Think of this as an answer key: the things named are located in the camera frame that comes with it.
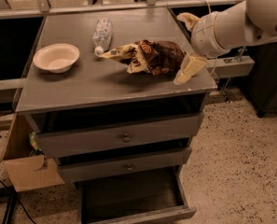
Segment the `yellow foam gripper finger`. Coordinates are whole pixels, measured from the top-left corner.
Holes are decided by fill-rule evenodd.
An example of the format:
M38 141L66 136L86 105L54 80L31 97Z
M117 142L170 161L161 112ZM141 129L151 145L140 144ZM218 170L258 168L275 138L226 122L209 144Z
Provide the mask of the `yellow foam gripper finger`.
M207 60L201 56L186 55L181 63L173 83L181 85L188 82L206 65Z
M180 13L179 15L176 16L176 18L179 21L183 22L185 24L186 28L190 32L193 30L193 28L195 27L197 22L200 20L199 17L195 16L192 13L188 13L188 12Z

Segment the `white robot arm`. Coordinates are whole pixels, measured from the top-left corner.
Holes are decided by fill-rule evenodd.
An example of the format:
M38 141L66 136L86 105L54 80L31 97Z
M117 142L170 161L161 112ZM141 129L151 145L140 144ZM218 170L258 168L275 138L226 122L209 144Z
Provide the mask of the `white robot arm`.
M200 18L184 12L177 19L191 32L194 51L182 61L173 80L176 85L188 82L209 59L231 49L277 42L277 0L244 0Z

